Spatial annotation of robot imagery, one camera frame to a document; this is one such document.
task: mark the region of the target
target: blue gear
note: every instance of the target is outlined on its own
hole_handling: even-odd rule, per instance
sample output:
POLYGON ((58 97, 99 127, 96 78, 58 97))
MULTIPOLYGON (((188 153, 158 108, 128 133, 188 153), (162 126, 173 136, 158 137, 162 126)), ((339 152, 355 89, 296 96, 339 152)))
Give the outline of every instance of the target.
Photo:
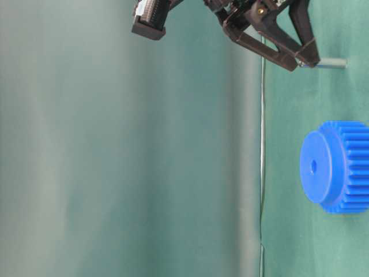
POLYGON ((369 207, 369 128, 359 121, 327 121, 309 133, 300 153, 306 196, 331 214, 369 207))

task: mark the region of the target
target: green cloth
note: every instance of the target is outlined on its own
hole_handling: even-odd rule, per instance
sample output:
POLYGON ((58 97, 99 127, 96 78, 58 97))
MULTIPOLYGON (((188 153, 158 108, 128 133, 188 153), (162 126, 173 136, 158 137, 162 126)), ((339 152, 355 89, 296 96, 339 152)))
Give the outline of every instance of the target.
MULTIPOLYGON (((368 121, 369 2, 312 0, 321 57, 347 70, 266 65, 266 179, 262 214, 265 276, 367 276, 369 212, 329 215, 309 202, 299 178, 305 135, 329 119, 368 121)), ((291 30, 287 15, 280 20, 291 30)))
POLYGON ((260 58, 133 5, 1 1, 1 277, 258 276, 260 58))

